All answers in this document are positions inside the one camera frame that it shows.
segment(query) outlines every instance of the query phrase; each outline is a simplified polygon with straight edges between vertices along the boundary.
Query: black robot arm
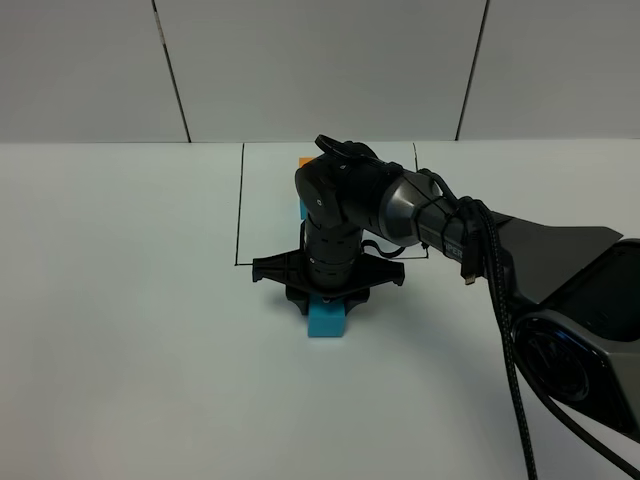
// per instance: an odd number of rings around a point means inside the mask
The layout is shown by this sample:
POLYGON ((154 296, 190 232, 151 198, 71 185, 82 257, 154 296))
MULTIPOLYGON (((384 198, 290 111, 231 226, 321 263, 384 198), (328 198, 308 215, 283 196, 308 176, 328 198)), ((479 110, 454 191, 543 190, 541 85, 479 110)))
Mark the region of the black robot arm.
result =
POLYGON ((505 351, 529 478, 536 478, 514 364, 568 428, 634 478, 640 474, 549 396, 640 442, 640 242, 605 227, 548 227, 457 198, 427 169, 380 161, 366 145, 319 136, 323 155, 296 172, 308 216, 300 248, 255 259, 253 279, 286 285, 303 314, 309 295, 346 311, 370 287, 401 285, 404 265, 363 252, 370 231, 435 248, 486 277, 505 351))

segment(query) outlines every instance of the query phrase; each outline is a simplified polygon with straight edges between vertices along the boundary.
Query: orange block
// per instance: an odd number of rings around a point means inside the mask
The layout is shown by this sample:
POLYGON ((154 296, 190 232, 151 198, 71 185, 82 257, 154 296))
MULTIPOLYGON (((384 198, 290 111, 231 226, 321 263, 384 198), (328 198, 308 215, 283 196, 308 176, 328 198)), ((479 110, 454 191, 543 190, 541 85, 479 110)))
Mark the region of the orange block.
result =
POLYGON ((315 157, 300 157, 300 159, 298 160, 298 168, 303 167, 304 165, 306 165, 307 163, 309 163, 311 160, 313 160, 315 157))

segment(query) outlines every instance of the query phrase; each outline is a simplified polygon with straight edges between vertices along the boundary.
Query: white wall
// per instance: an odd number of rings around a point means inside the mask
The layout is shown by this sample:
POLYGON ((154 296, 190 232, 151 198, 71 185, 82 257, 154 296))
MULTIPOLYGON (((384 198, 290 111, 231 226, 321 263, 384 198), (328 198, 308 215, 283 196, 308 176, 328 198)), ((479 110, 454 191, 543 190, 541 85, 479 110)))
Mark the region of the white wall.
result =
POLYGON ((194 141, 456 134, 484 0, 159 0, 194 141))
MULTIPOLYGON (((452 140, 485 0, 158 0, 194 141, 452 140)), ((493 0, 461 139, 640 137, 640 1, 493 0)), ((151 0, 4 0, 0 142, 186 141, 151 0)))
POLYGON ((185 141, 150 0, 3 0, 0 142, 185 141))
POLYGON ((638 0, 493 0, 462 139, 640 137, 638 0))

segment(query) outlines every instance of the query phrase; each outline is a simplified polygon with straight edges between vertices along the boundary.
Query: cable connector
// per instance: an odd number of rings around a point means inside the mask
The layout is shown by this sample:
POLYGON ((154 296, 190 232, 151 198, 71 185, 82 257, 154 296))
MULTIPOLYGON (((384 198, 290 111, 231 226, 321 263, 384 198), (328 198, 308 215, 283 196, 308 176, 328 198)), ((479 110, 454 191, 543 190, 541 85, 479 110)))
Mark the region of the cable connector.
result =
POLYGON ((467 242, 462 249, 460 276, 464 278, 465 285, 471 285, 483 274, 484 261, 480 250, 480 235, 477 230, 474 230, 467 235, 467 242))

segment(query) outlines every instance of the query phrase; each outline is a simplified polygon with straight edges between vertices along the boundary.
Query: blue block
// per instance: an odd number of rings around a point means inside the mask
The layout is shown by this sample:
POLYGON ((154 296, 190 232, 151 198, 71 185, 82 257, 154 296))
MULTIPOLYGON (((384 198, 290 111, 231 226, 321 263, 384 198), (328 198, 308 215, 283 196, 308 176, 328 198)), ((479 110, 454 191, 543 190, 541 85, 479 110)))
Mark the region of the blue block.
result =
POLYGON ((318 295, 309 299, 309 337, 342 337, 347 325, 344 303, 324 303, 318 295))

